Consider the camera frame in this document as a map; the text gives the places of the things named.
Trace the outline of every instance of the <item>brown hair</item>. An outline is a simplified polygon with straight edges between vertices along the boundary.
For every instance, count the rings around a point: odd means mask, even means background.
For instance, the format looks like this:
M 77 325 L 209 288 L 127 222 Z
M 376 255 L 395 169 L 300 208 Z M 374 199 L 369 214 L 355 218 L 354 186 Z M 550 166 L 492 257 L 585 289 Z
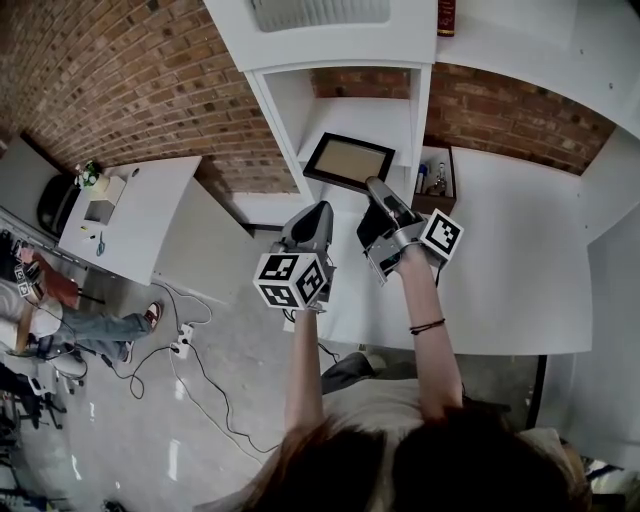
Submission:
M 289 433 L 254 482 L 244 512 L 364 512 L 376 486 L 385 434 L 336 430 L 331 421 Z
M 564 512 L 588 510 L 590 503 L 548 455 L 506 428 L 497 414 L 473 407 L 447 410 L 446 419 L 403 439 L 393 482 L 397 512 Z

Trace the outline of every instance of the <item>person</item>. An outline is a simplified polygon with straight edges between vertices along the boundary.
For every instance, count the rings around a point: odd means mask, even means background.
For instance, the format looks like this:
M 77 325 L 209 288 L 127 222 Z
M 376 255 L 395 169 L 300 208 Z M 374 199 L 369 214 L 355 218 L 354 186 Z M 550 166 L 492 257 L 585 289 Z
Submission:
M 397 271 L 414 333 L 413 371 L 376 372 L 357 353 L 321 377 L 316 313 L 299 312 L 284 440 L 248 486 L 195 511 L 588 508 L 579 461 L 555 431 L 516 434 L 495 409 L 463 401 L 424 249 L 407 247 Z
M 43 282 L 50 283 L 46 274 L 51 267 L 41 268 Z M 77 344 L 111 361 L 128 364 L 135 341 L 151 333 L 162 315 L 159 302 L 153 302 L 144 315 L 132 313 L 124 318 L 77 311 L 67 303 L 46 291 L 41 299 L 33 292 L 22 298 L 15 283 L 0 279 L 0 341 L 18 355 L 27 351 L 64 352 L 65 344 Z

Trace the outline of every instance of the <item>outlet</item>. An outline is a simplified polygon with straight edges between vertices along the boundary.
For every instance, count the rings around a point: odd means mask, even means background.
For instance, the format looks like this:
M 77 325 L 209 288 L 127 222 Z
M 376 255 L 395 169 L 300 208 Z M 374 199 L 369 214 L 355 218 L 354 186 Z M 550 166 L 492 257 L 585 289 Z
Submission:
M 180 326 L 180 331 L 178 333 L 178 341 L 175 341 L 171 344 L 171 349 L 175 352 L 176 356 L 180 359 L 186 359 L 189 355 L 189 343 L 191 343 L 191 339 L 193 338 L 193 327 L 187 324 L 182 324 Z

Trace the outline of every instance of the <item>white cable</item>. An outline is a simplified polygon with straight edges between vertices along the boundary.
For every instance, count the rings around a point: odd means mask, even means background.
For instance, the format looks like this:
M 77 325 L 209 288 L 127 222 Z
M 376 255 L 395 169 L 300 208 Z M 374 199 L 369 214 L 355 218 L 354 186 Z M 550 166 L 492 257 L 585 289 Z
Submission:
M 233 444 L 235 444 L 235 445 L 238 447 L 238 449 L 239 449 L 242 453 L 244 453 L 247 457 L 250 457 L 250 458 L 252 458 L 253 460 L 255 460 L 255 461 L 260 465 L 260 467 L 262 467 L 262 462 L 260 462 L 256 457 L 254 457 L 253 455 L 251 455 L 249 452 L 245 451 L 245 450 L 244 450 L 244 448 L 242 448 L 242 446 L 240 446 L 240 445 L 238 444 L 238 442 L 237 442 L 233 437 L 231 437 L 231 436 L 230 436 L 229 434 L 227 434 L 224 430 L 222 430 L 222 428 L 220 428 L 220 425 L 218 425 L 218 423 L 216 423 L 216 420 L 214 420 L 214 419 L 213 419 L 213 418 L 212 418 L 212 417 L 207 413 L 207 411 L 205 411 L 205 410 L 202 408 L 202 406 L 201 406 L 198 402 L 196 402 L 196 401 L 193 399 L 193 397 L 191 396 L 191 393 L 189 392 L 189 388 L 188 388 L 188 387 L 187 387 L 187 385 L 184 383 L 184 381 L 183 381 L 183 380 L 178 376 L 178 372 L 176 372 L 176 367 L 173 365 L 173 351 L 172 351 L 172 350 L 170 350 L 170 351 L 169 351 L 169 361 L 171 361 L 171 369 L 173 370 L 173 374 L 175 375 L 176 379 L 178 379 L 178 380 L 180 381 L 180 384 L 182 384 L 182 386 L 184 387 L 184 390 L 187 392 L 187 396 L 189 397 L 189 400 L 191 400 L 191 401 L 196 405 L 196 407 L 198 407 L 198 409 L 200 409 L 200 411 L 202 412 L 202 414 L 204 414 L 204 415 L 207 417 L 207 419 L 208 419 L 211 423 L 213 423 L 213 424 L 215 425 L 215 427 L 216 427 L 220 432 L 222 432 L 222 434 L 224 434 L 224 436 L 225 436 L 227 439 L 229 439 Z
M 211 308 L 204 303 L 203 301 L 201 301 L 198 297 L 194 296 L 194 295 L 189 295 L 189 294 L 182 294 L 180 293 L 178 290 L 176 290 L 175 288 L 173 288 L 172 286 L 168 285 L 167 283 L 164 283 L 166 286 L 169 287 L 169 289 L 175 293 L 176 295 L 178 295 L 179 297 L 185 298 L 185 299 L 193 299 L 193 300 L 197 300 L 200 304 L 202 304 L 205 308 L 207 308 L 209 310 L 209 320 L 207 320 L 206 322 L 187 322 L 187 325 L 207 325 L 209 322 L 211 322 L 211 319 L 213 318 L 213 312 L 211 311 Z

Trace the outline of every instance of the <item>red book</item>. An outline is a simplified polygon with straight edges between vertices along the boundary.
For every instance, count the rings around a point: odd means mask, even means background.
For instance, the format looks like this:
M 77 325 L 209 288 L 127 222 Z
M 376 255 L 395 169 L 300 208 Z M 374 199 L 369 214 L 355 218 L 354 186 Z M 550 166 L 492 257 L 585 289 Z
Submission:
M 453 37 L 456 24 L 456 0 L 438 0 L 438 35 Z

